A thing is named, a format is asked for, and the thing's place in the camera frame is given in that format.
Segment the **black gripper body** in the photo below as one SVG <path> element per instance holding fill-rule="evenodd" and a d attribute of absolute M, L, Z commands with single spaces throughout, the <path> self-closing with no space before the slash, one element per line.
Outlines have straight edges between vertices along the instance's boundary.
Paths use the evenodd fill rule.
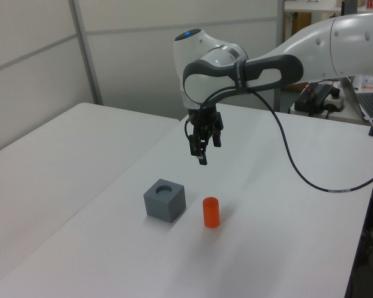
<path fill-rule="evenodd" d="M 221 113 L 217 111 L 215 105 L 203 109 L 188 109 L 188 115 L 191 118 L 194 134 L 206 129 L 214 135 L 220 135 L 224 128 Z"/>

